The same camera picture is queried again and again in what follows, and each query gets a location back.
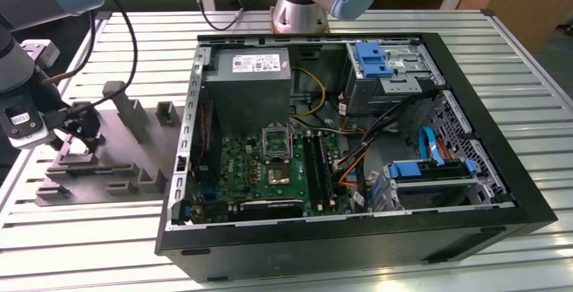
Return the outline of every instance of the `floor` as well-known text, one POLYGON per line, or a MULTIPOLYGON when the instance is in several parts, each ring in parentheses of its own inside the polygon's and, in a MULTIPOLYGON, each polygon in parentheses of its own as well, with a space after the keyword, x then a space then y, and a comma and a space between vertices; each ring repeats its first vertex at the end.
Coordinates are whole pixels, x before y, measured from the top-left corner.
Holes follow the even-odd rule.
POLYGON ((573 98, 573 36, 565 34, 564 28, 556 29, 533 56, 573 98))

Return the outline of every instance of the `sticker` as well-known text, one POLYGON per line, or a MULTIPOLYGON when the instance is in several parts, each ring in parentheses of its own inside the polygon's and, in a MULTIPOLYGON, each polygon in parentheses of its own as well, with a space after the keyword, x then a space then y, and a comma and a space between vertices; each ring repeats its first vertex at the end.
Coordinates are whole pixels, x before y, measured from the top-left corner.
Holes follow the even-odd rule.
POLYGON ((360 195, 359 191, 355 191, 352 199, 355 199, 356 203, 364 207, 364 197, 360 195))
POLYGON ((339 113, 340 115, 347 115, 347 104, 344 103, 339 104, 339 113))
POLYGON ((235 56, 233 72, 280 72, 279 54, 235 56))
POLYGON ((404 62, 401 60, 389 60, 388 65, 392 67, 404 67, 404 62))
POLYGON ((375 181, 379 178, 379 176, 380 176, 380 173, 377 173, 376 171, 371 171, 367 181, 375 181))
POLYGON ((29 121, 29 114, 21 113, 20 115, 11 117, 9 121, 12 121, 12 124, 15 126, 21 124, 21 123, 25 123, 27 121, 29 121))

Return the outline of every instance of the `red wire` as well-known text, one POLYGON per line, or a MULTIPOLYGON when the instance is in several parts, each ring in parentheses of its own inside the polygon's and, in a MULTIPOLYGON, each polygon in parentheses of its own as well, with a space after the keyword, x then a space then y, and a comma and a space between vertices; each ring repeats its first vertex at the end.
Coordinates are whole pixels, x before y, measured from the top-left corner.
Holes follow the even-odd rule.
POLYGON ((200 137, 201 137, 201 140, 203 140, 203 143, 204 143, 204 147, 200 150, 200 156, 199 156, 197 164, 196 164, 195 169, 193 169, 195 173, 197 172, 199 165, 201 164, 201 160, 204 159, 204 154, 205 154, 205 151, 207 151, 205 107, 201 104, 199 108, 200 108, 200 116, 201 116, 200 117, 201 118, 200 119, 200 137))
POLYGON ((441 139, 439 139, 439 146, 440 146, 441 150, 444 151, 444 158, 452 159, 452 155, 449 154, 446 145, 444 144, 444 141, 441 139))

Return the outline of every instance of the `orange wire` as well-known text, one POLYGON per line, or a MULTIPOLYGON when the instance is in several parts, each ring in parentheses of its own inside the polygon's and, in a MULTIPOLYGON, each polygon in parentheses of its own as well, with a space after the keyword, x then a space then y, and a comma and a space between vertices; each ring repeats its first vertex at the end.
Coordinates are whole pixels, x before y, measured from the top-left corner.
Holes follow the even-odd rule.
MULTIPOLYGON (((340 117, 340 123, 339 123, 340 124, 339 125, 340 131, 352 132, 351 129, 345 129, 344 126, 343 126, 345 118, 347 118, 345 116, 340 117)), ((359 131, 360 134, 367 134, 367 131, 363 128, 357 128, 357 131, 359 131)))
POLYGON ((339 186, 343 186, 343 187, 357 187, 359 185, 356 183, 340 183, 339 186))
POLYGON ((364 158, 365 155, 367 155, 367 151, 364 151, 364 153, 359 156, 359 158, 356 158, 353 164, 351 165, 351 168, 348 168, 347 172, 344 173, 344 175, 339 179, 339 186, 341 186, 343 183, 345 183, 344 179, 347 178, 348 174, 355 169, 356 165, 359 164, 360 160, 364 158))
POLYGON ((452 155, 449 154, 446 145, 444 144, 444 141, 439 139, 439 146, 441 147, 441 150, 444 151, 444 158, 448 157, 448 159, 452 159, 452 155))

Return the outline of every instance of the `yellow wire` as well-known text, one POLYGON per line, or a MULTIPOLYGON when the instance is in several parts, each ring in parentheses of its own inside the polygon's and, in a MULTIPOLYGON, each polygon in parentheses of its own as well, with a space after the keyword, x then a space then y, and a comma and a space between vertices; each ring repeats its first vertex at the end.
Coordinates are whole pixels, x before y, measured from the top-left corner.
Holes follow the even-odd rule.
POLYGON ((291 117, 301 117, 301 116, 307 116, 307 115, 313 114, 323 107, 324 103, 327 102, 327 88, 324 87, 324 85, 321 83, 321 80, 308 70, 305 70, 303 68, 299 68, 299 67, 293 67, 293 70, 300 70, 304 74, 307 74, 308 76, 311 76, 312 79, 315 80, 315 82, 321 87, 321 92, 323 92, 321 102, 319 103, 317 107, 315 107, 313 109, 311 109, 307 112, 291 115, 291 117))

